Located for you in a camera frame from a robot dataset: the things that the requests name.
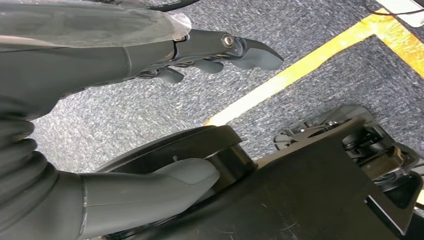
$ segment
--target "mechanical part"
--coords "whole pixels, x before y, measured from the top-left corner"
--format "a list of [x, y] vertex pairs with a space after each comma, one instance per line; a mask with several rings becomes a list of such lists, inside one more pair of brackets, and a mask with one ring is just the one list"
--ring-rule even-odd
[[386, 174], [399, 170], [403, 163], [404, 159], [402, 157], [401, 149], [397, 146], [393, 146], [388, 150], [365, 160], [359, 166], [360, 169], [374, 181]]
[[140, 146], [121, 155], [97, 173], [149, 174], [179, 160], [206, 159], [221, 177], [212, 187], [217, 193], [256, 169], [255, 163], [238, 145], [242, 140], [229, 126], [204, 126], [182, 131]]
[[342, 106], [303, 123], [298, 128], [285, 130], [274, 139], [277, 149], [283, 149], [307, 138], [318, 136], [347, 123], [351, 118], [365, 119], [364, 128], [343, 139], [346, 153], [384, 192], [402, 185], [411, 169], [419, 161], [412, 149], [395, 142], [364, 107]]
[[228, 49], [231, 49], [234, 47], [234, 43], [235, 43], [234, 37], [228, 33], [225, 33], [224, 35], [222, 35], [221, 41], [222, 41], [222, 45], [224, 45], [224, 47]]
[[223, 34], [225, 32], [193, 29], [185, 41], [129, 47], [0, 45], [3, 63], [0, 70], [9, 76], [7, 86], [0, 88], [0, 96], [20, 102], [20, 112], [27, 114], [23, 117], [34, 119], [50, 112], [61, 97], [92, 86], [119, 83], [137, 76], [156, 76], [178, 83], [184, 76], [168, 68], [173, 65], [207, 59], [197, 66], [216, 73], [222, 61], [244, 69], [257, 66], [266, 70], [279, 68], [283, 63], [280, 55], [257, 41], [237, 37], [234, 47], [226, 48], [221, 42]]
[[[259, 159], [261, 168], [188, 211], [106, 239], [410, 239], [417, 226], [424, 226], [421, 218], [412, 214], [423, 180], [411, 172], [401, 187], [409, 189], [403, 189], [407, 201], [402, 204], [383, 193], [342, 144], [343, 139], [365, 128], [365, 122], [353, 117], [291, 144]], [[398, 153], [387, 152], [396, 158]], [[406, 233], [411, 216], [411, 229]], [[420, 239], [422, 233], [415, 236]]]

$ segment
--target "robotic finger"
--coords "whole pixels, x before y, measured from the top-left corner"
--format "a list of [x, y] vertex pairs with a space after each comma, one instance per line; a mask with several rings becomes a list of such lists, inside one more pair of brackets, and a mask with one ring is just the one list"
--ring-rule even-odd
[[283, 58], [264, 43], [234, 37], [226, 32], [192, 30], [189, 35], [173, 41], [174, 54], [170, 59], [153, 64], [138, 77], [160, 78], [166, 82], [178, 83], [182, 74], [171, 67], [195, 67], [209, 74], [224, 69], [222, 62], [228, 61], [241, 69], [259, 67], [264, 70], [278, 69]]

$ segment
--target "screw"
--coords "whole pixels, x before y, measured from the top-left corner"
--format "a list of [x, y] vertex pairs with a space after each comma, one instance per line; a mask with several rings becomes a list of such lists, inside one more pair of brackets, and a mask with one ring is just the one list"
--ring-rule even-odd
[[233, 48], [234, 42], [235, 42], [234, 37], [228, 33], [225, 33], [224, 35], [222, 35], [221, 41], [222, 41], [222, 45], [228, 49]]
[[336, 121], [329, 121], [327, 124], [330, 125], [330, 126], [333, 126], [333, 125], [337, 124], [337, 122]]

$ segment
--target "white object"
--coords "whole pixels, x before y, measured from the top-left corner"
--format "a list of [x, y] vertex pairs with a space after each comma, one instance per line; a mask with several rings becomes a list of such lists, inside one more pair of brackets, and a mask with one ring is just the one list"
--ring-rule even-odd
[[[420, 4], [413, 0], [376, 0], [387, 10], [394, 14], [406, 13], [424, 9]], [[400, 19], [418, 28], [424, 25], [424, 11], [413, 14], [402, 14], [398, 16]]]

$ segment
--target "gray carpet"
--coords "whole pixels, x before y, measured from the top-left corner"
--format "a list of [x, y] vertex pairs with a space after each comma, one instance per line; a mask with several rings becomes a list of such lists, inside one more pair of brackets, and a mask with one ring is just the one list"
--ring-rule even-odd
[[[35, 120], [33, 137], [57, 168], [90, 172], [120, 154], [174, 132], [201, 126], [282, 69], [369, 14], [360, 0], [201, 0], [177, 11], [194, 28], [228, 31], [269, 44], [284, 58], [280, 70], [219, 74], [186, 69], [183, 82], [135, 79], [90, 88]], [[424, 28], [411, 29], [424, 41]], [[424, 79], [371, 37], [229, 124], [253, 158], [274, 151], [281, 128], [340, 104], [360, 104], [398, 141], [424, 154]]]

